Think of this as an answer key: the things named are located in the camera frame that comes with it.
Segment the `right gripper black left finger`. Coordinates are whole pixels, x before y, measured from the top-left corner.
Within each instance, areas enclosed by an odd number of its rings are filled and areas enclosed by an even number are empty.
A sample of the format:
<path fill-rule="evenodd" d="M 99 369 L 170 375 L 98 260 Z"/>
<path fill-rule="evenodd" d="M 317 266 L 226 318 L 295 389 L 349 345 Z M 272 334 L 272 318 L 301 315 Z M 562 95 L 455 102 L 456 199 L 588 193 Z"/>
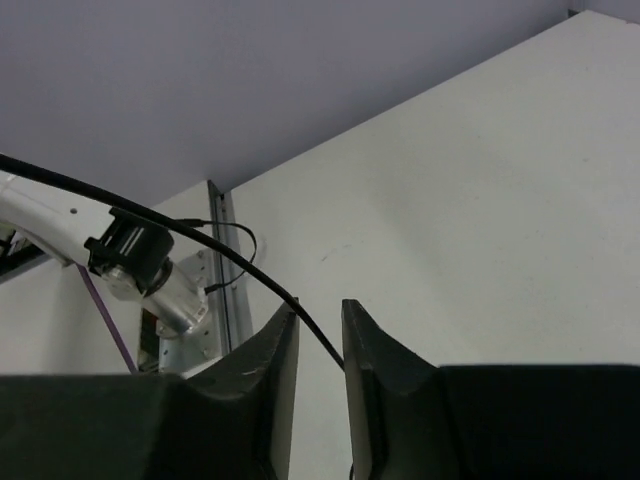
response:
<path fill-rule="evenodd" d="M 5 479 L 285 479 L 299 321 L 280 307 L 200 373 L 5 376 Z"/>

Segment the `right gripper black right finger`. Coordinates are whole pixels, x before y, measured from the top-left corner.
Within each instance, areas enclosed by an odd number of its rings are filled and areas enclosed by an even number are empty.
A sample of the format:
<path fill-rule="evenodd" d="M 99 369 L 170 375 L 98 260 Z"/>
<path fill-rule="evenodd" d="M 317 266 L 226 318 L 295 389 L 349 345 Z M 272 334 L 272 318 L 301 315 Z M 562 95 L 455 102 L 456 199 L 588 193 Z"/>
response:
<path fill-rule="evenodd" d="M 435 366 L 342 304 L 357 479 L 635 479 L 631 365 Z"/>

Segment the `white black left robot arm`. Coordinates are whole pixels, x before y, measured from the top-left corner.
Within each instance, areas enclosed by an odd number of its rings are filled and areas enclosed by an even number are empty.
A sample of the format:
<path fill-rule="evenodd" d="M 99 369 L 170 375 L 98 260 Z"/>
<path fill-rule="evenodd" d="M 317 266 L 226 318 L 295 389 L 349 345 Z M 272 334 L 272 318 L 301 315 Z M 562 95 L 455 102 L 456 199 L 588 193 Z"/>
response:
<path fill-rule="evenodd" d="M 174 239 L 122 209 L 3 172 L 1 220 L 62 263 L 112 282 L 123 298 L 145 296 L 170 273 Z"/>

